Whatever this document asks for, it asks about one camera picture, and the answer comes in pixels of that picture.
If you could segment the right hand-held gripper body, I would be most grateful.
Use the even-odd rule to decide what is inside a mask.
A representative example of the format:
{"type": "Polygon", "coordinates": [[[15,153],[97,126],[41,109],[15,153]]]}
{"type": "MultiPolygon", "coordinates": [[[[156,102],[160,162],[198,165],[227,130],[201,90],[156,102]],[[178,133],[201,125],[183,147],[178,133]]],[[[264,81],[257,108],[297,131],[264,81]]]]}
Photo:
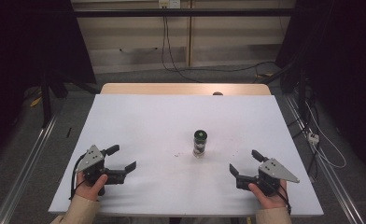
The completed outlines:
{"type": "Polygon", "coordinates": [[[264,195],[272,196],[276,194],[280,187],[280,180],[286,180],[293,183],[299,183],[300,179],[289,171],[278,160],[266,159],[259,166],[259,173],[255,176],[240,175],[235,171],[236,187],[238,189],[249,190],[250,183],[255,184],[264,195]]]}

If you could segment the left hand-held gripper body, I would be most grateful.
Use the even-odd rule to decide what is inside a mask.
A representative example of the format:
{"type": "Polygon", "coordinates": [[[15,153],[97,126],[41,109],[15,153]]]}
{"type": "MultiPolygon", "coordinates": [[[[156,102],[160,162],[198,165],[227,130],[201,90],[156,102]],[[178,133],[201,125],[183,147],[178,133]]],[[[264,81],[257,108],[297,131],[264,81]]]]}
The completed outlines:
{"type": "Polygon", "coordinates": [[[127,173],[125,170],[105,168],[105,158],[96,145],[92,145],[81,155],[74,166],[74,173],[82,172],[87,182],[94,184],[101,175],[107,175],[107,185],[123,184],[127,173]]]}

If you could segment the clear seasoning bottle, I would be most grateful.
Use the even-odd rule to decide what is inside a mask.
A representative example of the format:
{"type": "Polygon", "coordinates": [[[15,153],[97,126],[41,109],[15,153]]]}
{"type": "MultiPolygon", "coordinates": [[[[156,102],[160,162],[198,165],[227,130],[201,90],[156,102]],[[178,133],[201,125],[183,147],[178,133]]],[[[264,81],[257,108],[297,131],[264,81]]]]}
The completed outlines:
{"type": "Polygon", "coordinates": [[[204,155],[206,139],[195,138],[193,140],[193,155],[200,158],[204,155]]]}

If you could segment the person's right hand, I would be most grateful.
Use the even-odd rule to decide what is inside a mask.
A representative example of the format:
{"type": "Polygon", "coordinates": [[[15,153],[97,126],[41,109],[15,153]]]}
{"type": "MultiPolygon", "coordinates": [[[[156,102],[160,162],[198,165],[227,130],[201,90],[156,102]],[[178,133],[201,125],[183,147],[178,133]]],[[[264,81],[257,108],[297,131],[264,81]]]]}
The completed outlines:
{"type": "Polygon", "coordinates": [[[279,193],[274,196],[265,196],[263,192],[253,183],[248,185],[251,192],[260,202],[263,209],[286,207],[288,196],[287,196],[287,182],[285,180],[280,181],[279,193]]]}

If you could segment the person's left hand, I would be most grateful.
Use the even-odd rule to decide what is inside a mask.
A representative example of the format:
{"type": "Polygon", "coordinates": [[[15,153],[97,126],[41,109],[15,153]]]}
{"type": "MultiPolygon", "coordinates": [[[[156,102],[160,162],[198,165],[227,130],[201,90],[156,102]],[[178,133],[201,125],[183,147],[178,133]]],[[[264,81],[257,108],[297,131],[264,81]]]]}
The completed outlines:
{"type": "Polygon", "coordinates": [[[98,192],[106,184],[107,175],[101,175],[94,184],[88,184],[82,172],[77,173],[75,194],[90,201],[98,200],[98,192]]]}

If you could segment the white table board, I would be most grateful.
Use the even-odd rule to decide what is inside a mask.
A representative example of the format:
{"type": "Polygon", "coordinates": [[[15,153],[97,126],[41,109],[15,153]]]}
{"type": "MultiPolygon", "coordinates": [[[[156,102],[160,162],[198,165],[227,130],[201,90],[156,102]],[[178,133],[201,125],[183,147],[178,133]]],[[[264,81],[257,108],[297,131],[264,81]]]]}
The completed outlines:
{"type": "Polygon", "coordinates": [[[136,162],[121,185],[106,187],[101,214],[127,217],[248,217],[259,208],[235,186],[232,164],[256,175],[251,151],[275,158],[299,179],[288,186],[291,214],[323,210],[290,137],[276,99],[267,96],[100,94],[71,159],[90,146],[119,145],[109,169],[136,162]],[[193,155],[194,133],[207,132],[204,155],[193,155]]]}

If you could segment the black metal stand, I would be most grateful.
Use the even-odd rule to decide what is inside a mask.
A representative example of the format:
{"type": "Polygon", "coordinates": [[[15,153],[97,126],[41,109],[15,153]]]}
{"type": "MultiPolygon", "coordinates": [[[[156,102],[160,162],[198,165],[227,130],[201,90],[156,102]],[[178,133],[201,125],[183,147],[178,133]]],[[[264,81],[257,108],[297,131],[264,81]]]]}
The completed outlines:
{"type": "Polygon", "coordinates": [[[268,85],[277,79],[283,93],[293,93],[295,88],[298,88],[298,113],[305,118],[305,72],[301,64],[288,63],[275,74],[261,80],[260,84],[268,85]]]}
{"type": "Polygon", "coordinates": [[[98,88],[92,87],[77,78],[67,75],[60,71],[46,71],[41,76],[41,93],[43,105],[43,125],[45,128],[51,121],[53,112],[51,109],[50,91],[54,93],[57,98],[65,98],[68,95],[68,90],[65,83],[72,83],[80,89],[91,93],[99,94],[101,91],[98,88]]]}

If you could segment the wooden table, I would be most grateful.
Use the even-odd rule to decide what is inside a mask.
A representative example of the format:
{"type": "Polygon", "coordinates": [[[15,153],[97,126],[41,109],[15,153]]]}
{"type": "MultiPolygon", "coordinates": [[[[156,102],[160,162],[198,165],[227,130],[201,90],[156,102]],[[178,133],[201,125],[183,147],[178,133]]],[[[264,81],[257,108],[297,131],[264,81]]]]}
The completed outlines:
{"type": "Polygon", "coordinates": [[[220,84],[220,83],[106,83],[102,94],[179,94],[212,95],[219,91],[223,95],[270,95],[264,84],[220,84]]]}

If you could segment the black curtain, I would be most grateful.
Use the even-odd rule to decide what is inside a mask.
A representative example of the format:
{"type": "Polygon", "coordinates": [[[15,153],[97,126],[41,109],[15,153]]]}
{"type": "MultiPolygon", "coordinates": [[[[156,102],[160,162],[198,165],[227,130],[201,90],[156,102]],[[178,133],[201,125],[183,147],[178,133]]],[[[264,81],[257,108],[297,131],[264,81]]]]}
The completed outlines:
{"type": "Polygon", "coordinates": [[[72,0],[0,0],[0,148],[42,77],[95,81],[72,0]]]}
{"type": "Polygon", "coordinates": [[[296,0],[295,8],[276,64],[305,51],[299,68],[366,164],[366,0],[296,0]]]}

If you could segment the black horizontal bar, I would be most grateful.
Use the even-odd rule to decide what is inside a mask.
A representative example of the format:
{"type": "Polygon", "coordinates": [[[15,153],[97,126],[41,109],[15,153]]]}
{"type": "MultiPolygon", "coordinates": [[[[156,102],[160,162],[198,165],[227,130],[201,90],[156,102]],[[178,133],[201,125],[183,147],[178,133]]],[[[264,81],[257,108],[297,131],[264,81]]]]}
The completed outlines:
{"type": "Polygon", "coordinates": [[[75,10],[80,18],[97,17],[279,17],[293,16],[294,8],[181,8],[181,9],[88,9],[75,10]]]}

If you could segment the aluminium floor rail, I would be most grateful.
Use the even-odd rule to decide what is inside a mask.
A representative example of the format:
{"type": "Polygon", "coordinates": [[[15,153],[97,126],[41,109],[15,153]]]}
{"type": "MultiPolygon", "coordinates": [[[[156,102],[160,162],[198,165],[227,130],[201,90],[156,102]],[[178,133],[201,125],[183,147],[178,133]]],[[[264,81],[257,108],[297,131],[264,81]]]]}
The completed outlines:
{"type": "MultiPolygon", "coordinates": [[[[307,138],[310,128],[307,128],[307,130],[304,129],[304,121],[299,115],[298,103],[295,101],[293,96],[285,95],[284,99],[286,100],[292,115],[296,119],[295,123],[300,127],[303,136],[307,138]]],[[[336,174],[335,166],[331,164],[327,156],[324,154],[323,149],[321,147],[316,147],[314,144],[310,144],[310,148],[313,153],[317,154],[317,165],[326,177],[333,194],[348,219],[348,222],[350,224],[365,224],[365,221],[359,213],[352,197],[349,195],[342,181],[336,174]]]]}
{"type": "Polygon", "coordinates": [[[9,224],[59,115],[60,113],[56,112],[46,123],[46,126],[40,130],[28,158],[20,169],[17,178],[0,206],[0,224],[9,224]]]}

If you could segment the white wall socket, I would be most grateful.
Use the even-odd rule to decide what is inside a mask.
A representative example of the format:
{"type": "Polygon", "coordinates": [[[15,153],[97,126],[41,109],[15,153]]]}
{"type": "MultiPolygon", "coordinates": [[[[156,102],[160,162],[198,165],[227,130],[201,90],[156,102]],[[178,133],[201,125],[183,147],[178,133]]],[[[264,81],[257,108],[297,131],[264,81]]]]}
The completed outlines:
{"type": "Polygon", "coordinates": [[[159,8],[180,8],[180,0],[158,0],[159,8]]]}

